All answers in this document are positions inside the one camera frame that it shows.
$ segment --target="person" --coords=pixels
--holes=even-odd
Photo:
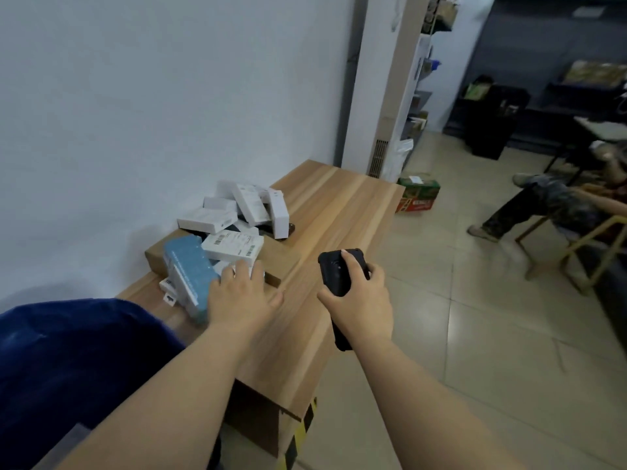
[[[523,468],[452,395],[392,342],[384,271],[342,251],[352,280],[344,297],[318,298],[354,348],[404,469]],[[283,301],[267,300],[263,266],[225,268],[209,288],[208,329],[111,413],[59,470],[204,469],[238,365]]]
[[[559,226],[585,235],[612,215],[627,216],[627,142],[616,145],[592,144],[595,157],[605,163],[603,184],[586,183],[569,188],[552,175],[516,173],[512,181],[522,189],[480,226],[470,226],[467,233],[497,243],[513,226],[533,215],[548,215]],[[616,229],[611,228],[601,240],[611,242]]]

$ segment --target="chair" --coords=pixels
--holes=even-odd
[[[525,249],[525,247],[522,245],[522,240],[548,220],[548,216],[541,217],[537,222],[532,224],[530,228],[528,228],[525,232],[523,232],[515,239],[516,243],[521,247],[522,251],[527,255],[531,262],[531,265],[527,270],[527,274],[525,275],[525,278],[527,280],[531,280],[532,278],[537,277],[544,271],[547,271],[554,267],[558,267],[560,272],[562,272],[568,278],[568,280],[581,294],[587,294],[590,289],[599,281],[599,278],[605,272],[607,267],[611,264],[615,255],[618,253],[627,253],[627,249],[623,249],[622,247],[623,242],[627,237],[627,217],[614,215],[585,236],[580,236],[569,229],[558,226],[557,229],[566,236],[569,242],[569,246],[566,248],[566,250],[559,259],[539,262],[535,260],[531,256],[531,254]],[[602,243],[601,241],[595,240],[595,237],[607,231],[608,228],[614,226],[615,224],[623,224],[623,227],[621,228],[621,231],[618,233],[612,244],[607,245],[605,243]],[[599,262],[598,267],[594,270],[590,278],[586,280],[583,284],[579,284],[573,277],[571,277],[566,272],[566,265],[568,264],[568,259],[571,257],[571,255],[573,255],[576,250],[582,245],[590,245],[598,249],[605,249],[605,252],[601,258],[601,261]]]

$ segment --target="tile floor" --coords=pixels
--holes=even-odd
[[[548,161],[506,149],[494,162],[425,134],[408,168],[431,171],[440,196],[431,211],[396,215],[374,258],[388,272],[394,340],[529,468],[627,469],[627,361],[597,300],[557,272],[523,278],[512,239],[524,226],[500,244],[465,233],[513,196],[513,173],[542,172]],[[547,256],[564,241],[545,224],[528,245]],[[224,440],[227,470],[274,468],[236,432]],[[400,468],[351,353],[327,365],[299,460],[304,470]]]

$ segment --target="blue cloth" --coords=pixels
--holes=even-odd
[[[77,423],[93,429],[184,349],[124,300],[0,315],[0,470],[30,469]]]

